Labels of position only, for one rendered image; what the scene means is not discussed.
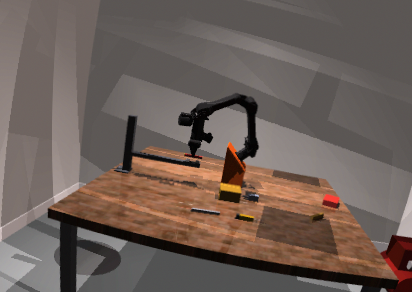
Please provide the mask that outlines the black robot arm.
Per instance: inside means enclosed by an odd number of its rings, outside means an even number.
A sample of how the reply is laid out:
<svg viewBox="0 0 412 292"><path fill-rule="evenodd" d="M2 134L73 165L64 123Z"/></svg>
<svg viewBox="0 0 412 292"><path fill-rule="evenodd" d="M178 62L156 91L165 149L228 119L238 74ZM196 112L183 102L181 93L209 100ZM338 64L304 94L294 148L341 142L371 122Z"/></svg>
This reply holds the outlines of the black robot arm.
<svg viewBox="0 0 412 292"><path fill-rule="evenodd" d="M209 120L208 116L210 116L213 112L234 105L236 103L246 108L248 120L248 136L245 137L245 147L235 153L241 162L243 162L243 160L248 158L249 156L251 158L254 158L256 157L257 150L259 150L259 144L256 137L257 103L251 96L234 93L233 95L213 102L199 103L193 110L190 111L191 114L181 112L178 118L178 125L191 126L193 124L192 127L203 129L205 120ZM209 144L211 143L212 139L212 133L209 132L207 134L204 132L204 130L199 137L199 140L204 140Z"/></svg>

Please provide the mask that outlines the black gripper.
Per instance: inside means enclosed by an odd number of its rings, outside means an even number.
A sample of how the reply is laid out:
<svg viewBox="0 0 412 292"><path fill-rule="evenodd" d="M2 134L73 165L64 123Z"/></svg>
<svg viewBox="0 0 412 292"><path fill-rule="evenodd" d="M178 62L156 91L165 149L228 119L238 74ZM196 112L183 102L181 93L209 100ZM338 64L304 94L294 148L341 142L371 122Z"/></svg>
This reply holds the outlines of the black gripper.
<svg viewBox="0 0 412 292"><path fill-rule="evenodd" d="M201 147L202 140L199 140L201 133L203 133L203 129L192 127L192 132L191 132L191 137L190 137L191 140L189 140L188 146L190 147L191 155L193 158L195 156L197 149Z"/></svg>

